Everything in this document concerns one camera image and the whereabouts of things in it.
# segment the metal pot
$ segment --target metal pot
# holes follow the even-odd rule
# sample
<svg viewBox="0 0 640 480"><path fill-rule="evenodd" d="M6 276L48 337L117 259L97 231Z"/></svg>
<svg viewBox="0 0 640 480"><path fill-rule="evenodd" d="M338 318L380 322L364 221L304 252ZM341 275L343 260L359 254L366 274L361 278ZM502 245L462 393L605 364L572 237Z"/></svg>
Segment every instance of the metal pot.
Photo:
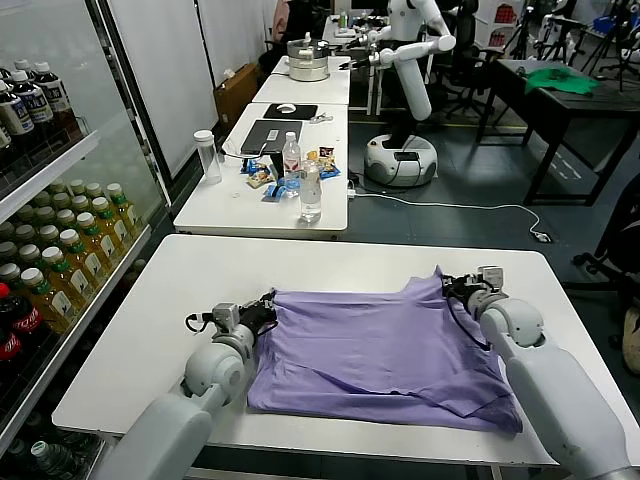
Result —
<svg viewBox="0 0 640 480"><path fill-rule="evenodd" d="M329 43L324 40L287 42L289 76L300 82L317 82L329 77Z"/></svg>

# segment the laptop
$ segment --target laptop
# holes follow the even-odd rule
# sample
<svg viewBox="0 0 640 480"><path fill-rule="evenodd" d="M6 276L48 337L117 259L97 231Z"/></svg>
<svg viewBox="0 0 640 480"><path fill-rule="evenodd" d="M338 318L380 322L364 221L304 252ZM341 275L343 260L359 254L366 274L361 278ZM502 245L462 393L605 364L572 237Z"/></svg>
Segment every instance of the laptop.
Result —
<svg viewBox="0 0 640 480"><path fill-rule="evenodd" d="M287 132L295 132L300 139L302 122L290 120L256 120L242 148L243 155L271 155L282 151Z"/></svg>

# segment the purple cloth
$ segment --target purple cloth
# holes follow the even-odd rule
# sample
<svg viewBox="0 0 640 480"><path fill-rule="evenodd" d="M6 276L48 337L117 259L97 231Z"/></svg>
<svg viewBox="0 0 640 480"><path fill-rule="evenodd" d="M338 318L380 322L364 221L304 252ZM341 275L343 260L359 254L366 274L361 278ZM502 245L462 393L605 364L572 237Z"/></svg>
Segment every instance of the purple cloth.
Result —
<svg viewBox="0 0 640 480"><path fill-rule="evenodd" d="M522 431L498 358L447 309L441 272L397 293L278 291L249 406L275 412ZM477 339L480 327L455 302Z"/></svg>

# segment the cardboard box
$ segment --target cardboard box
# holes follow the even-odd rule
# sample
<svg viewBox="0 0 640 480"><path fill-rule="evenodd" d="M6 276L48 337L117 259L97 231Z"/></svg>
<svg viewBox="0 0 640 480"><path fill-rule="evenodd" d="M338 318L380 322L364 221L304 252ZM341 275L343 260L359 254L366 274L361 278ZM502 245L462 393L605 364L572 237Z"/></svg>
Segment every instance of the cardboard box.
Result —
<svg viewBox="0 0 640 480"><path fill-rule="evenodd" d="M213 91L220 125L230 131L258 92L258 69L248 63Z"/></svg>

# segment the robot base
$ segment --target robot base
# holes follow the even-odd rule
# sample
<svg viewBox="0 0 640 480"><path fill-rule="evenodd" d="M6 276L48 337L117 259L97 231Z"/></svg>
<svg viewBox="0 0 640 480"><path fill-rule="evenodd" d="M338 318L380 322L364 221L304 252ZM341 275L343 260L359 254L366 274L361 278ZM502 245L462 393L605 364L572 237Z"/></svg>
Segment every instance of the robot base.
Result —
<svg viewBox="0 0 640 480"><path fill-rule="evenodd" d="M438 154L424 138L410 135L403 149L387 149L382 142L391 135L379 135L369 141L364 174L381 185L416 187L428 183L438 168Z"/></svg>

